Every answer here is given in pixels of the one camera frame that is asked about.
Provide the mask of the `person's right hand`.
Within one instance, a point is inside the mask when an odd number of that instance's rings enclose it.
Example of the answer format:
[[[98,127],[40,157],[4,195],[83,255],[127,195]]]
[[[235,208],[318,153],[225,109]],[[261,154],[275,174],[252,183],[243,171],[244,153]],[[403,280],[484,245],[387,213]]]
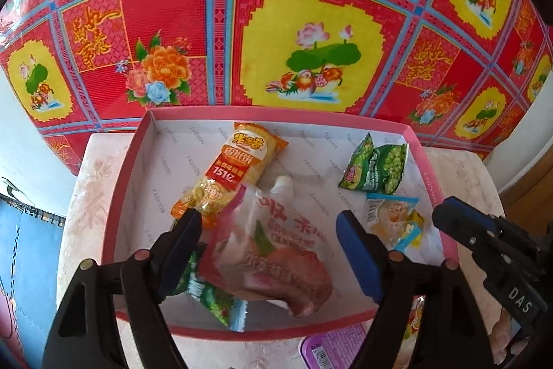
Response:
[[[524,338],[512,344],[511,348],[508,349],[509,343],[515,334],[516,330],[514,329],[514,323],[510,314],[505,309],[502,309],[499,320],[493,326],[490,335],[488,335],[496,364],[502,363],[509,354],[518,355],[528,345],[529,338]]]

